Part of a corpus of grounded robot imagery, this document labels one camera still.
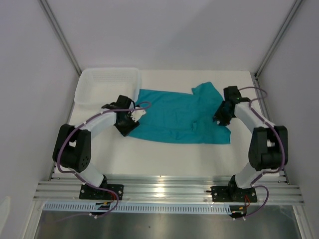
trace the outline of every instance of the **teal cloth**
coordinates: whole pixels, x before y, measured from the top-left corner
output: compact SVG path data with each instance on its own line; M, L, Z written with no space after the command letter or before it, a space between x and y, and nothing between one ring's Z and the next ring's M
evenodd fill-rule
M223 97L211 82L192 92L141 89L137 103L149 101L152 106L129 136L165 143L230 143L230 130L212 119Z

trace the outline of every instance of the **purple cable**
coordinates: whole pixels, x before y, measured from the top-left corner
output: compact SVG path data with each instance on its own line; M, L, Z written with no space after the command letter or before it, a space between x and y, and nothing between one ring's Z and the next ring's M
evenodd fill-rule
M268 188L267 188L266 186L264 186L264 185L258 185L258 186L254 186L253 188L264 188L264 189L266 190L266 192L267 192L267 195L266 195L266 198L265 198L264 203L263 203L256 211L254 211L254 212L252 212L252 213L250 213L250 214L247 214L247 215L245 216L245 218L249 218L249 217L255 215L255 214L256 214L257 212L259 212L260 210L262 210L262 209L265 207L265 205L266 205L266 203L268 202L268 199L269 199L269 190L268 190Z
M141 110L146 110L148 109L149 107L151 107L151 103L148 102L148 101L144 101L144 102L141 102L140 104L149 104L148 106L146 107L143 107L143 108L138 108L138 109L115 109L115 110L108 110L108 111L103 111L102 113L98 113L92 117L90 117L88 120L86 120L85 122L83 122L82 124L80 124L79 126L77 126L74 130L72 130L72 132L67 136L67 138L65 139L64 143L62 144L61 146L61 149L58 153L58 157L57 157L57 160L56 160L56 165L57 165L57 168L59 170L59 172L61 173L75 173L74 171L64 171L62 170L61 168L61 164L60 164L60 161L61 161L61 156L62 156L62 152L65 148L65 146L69 143L71 137L74 135L74 133L79 130L81 127L83 127L85 124L89 123L90 121L94 120L95 118L101 116L101 115L104 115L106 113L109 113L109 112L129 112L129 111L141 111Z
M148 109L149 107L151 107L151 103L148 102L148 101L144 101L144 102L141 102L140 104L148 104L148 106L146 107L143 107L143 108L138 108L138 109L115 109L115 110L107 110L107 111L103 111L101 113L98 113L92 117L90 117L88 120L86 120L85 122L83 122L82 124L80 124L79 126L77 126L74 130L72 130L72 132L67 136L67 138L65 139L64 143L62 144L61 148L60 148L60 151L58 153L58 156L57 156L57 160L56 160L56 164L57 164L57 168L58 170L61 172L61 173L73 173L81 182L85 183L86 185L88 185L89 187L91 188L94 188L94 189L98 189L98 190L101 190L101 191L105 191L105 192L108 192L108 193L111 193L113 194L115 197L116 197L116 204L114 207L112 207L111 209L109 209L107 212L105 212L104 214L101 214L101 215L98 215L98 216L95 216L95 218L101 218L103 216L106 216L107 214L109 214L111 211L113 211L119 204L119 196L112 190L109 190L109 189L105 189L105 188L99 188L99 187L96 187L92 184L90 184L89 182L86 182L80 175L77 174L76 171L64 171L62 170L61 168L61 164L60 164L60 161L61 161L61 155L62 155L62 152L65 148L65 146L69 143L71 137L74 135L74 133L79 130L81 127L83 127L85 124L89 123L90 121L92 121L93 119L101 116L101 115L104 115L106 113L109 113L109 112L132 112L132 111L141 111L141 110L146 110ZM86 213L80 213L80 214L74 214L74 215L71 215L71 216L68 216L68 217L65 217L65 218L62 218L62 219L59 219L55 222L61 222L63 220L66 220L66 219L69 219L69 218L72 218L72 217L77 217L77 216L82 216L82 215L87 215Z
M262 92L265 93L264 96L259 97L259 98L255 98L255 99L251 100L251 101L249 102L249 108L250 108L250 110L254 113L254 115L257 116L257 117L258 117L266 126L268 126L268 128L270 128L271 131L274 133L274 135L276 136L276 139L277 139L277 141L278 141L278 143L279 143L280 151L281 151L281 154L282 154L282 161L281 161L280 167L279 167L276 171L265 171L265 172L262 172L261 174L259 174L259 175L251 182L251 185L253 185L253 184L255 184L259 179L261 179L261 177L262 177L263 175L268 174L268 173L269 173L269 174L270 174L270 173L278 173L278 172L280 172L280 171L284 168L284 165L285 165L285 150L284 150L284 145L283 145L283 143L282 143L282 141L281 141L281 139L280 139L278 133L277 133L276 130L274 129L274 127L273 127L271 124L269 124L267 121L265 121L264 118L263 118L254 108L252 108L252 102L253 102L253 101L256 101L256 100L264 99L264 98L267 97L267 95L268 95L267 92L266 92L265 90L261 89L261 88L253 87L253 86L248 86L248 87L241 88L241 89L239 89L239 91L245 90L245 89L255 89L255 90L260 90L260 91L262 91ZM259 212L260 210L262 210L262 209L265 207L265 205L267 204L268 199L269 199L269 190L268 190L268 188L267 188L266 186L264 186L264 185L258 185L258 186L253 186L253 188L264 188L264 189L266 190L266 192L267 192L267 196L266 196L266 198L265 198L264 203L263 203L256 211L254 211L254 212L252 212L252 213L250 213L250 214L247 214L247 215L245 216L245 218L251 217L251 216L255 215L257 212Z
M255 100L260 100L260 99L263 99L263 98L267 97L267 95L268 95L267 92L265 90L261 89L261 88L253 87L253 86L244 87L244 88L241 88L239 90L241 91L241 90L245 90L245 89L256 89L256 90L260 90L260 91L262 91L262 92L264 92L266 94L263 97L255 98L255 99L251 100L249 102L249 108L254 113L254 115L257 116L274 133L274 135L275 135L275 137L276 137L276 139L278 141L278 144L279 144L279 147L280 147L280 151L281 151L281 155L282 155L282 160L281 160L280 167L276 171L265 171L265 172L261 173L251 183L251 184L254 184L265 174L279 173L281 170L283 170L284 165L285 165L285 149L284 149L284 145L283 145L278 133L274 129L274 127L271 124L269 124L267 121L265 121L264 118L254 108L252 108L252 102L255 101Z

